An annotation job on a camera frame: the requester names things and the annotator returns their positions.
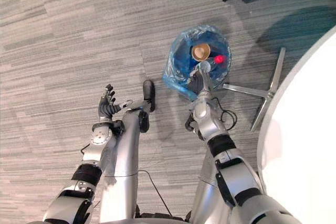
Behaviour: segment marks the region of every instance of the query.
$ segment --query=gray carpet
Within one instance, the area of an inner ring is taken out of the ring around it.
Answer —
[[[148,78],[157,110],[140,136],[139,165],[171,212],[185,216],[205,146],[184,128],[187,100],[161,77],[174,38],[198,24],[227,36],[228,82],[266,89],[279,48],[287,47],[283,80],[336,24],[336,0],[1,0],[0,223],[40,220],[81,160],[102,88],[112,83],[119,102],[137,99]],[[259,103],[230,91],[222,98],[238,115],[232,139],[254,168],[258,131],[249,128]],[[143,173],[138,204],[143,212],[166,213]]]

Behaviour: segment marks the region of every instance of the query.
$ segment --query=red object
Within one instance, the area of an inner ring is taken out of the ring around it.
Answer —
[[[217,55],[215,56],[215,63],[221,64],[224,62],[225,58],[226,57],[224,55]]]

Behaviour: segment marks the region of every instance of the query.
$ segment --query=white table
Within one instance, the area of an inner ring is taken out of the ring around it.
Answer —
[[[281,84],[257,156],[269,196],[302,223],[336,223],[336,26]]]

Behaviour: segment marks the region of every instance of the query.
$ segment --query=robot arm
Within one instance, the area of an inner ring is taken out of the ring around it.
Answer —
[[[284,207],[268,197],[258,175],[236,148],[216,111],[208,73],[199,68],[203,88],[193,102],[191,115],[214,157],[216,180],[224,201],[245,224],[300,223]]]
[[[82,163],[71,180],[48,207],[43,221],[50,224],[88,224],[92,215],[92,201],[96,186],[104,171],[103,152],[114,148],[116,136],[123,131],[121,121],[112,122],[112,115],[120,111],[113,105],[113,87],[107,85],[99,103],[99,123],[92,127],[90,145],[86,148]]]

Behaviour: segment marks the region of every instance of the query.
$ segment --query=blue bin liner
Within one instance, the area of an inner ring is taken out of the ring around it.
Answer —
[[[169,52],[163,72],[163,82],[191,101],[197,99],[197,94],[187,88],[188,79],[190,78],[190,72],[199,63],[193,59],[191,49],[201,43],[208,43],[212,49],[215,48],[217,54],[226,56],[225,67],[215,68],[209,73],[215,89],[223,83],[231,63],[229,44],[216,27],[209,25],[195,26],[178,35]]]

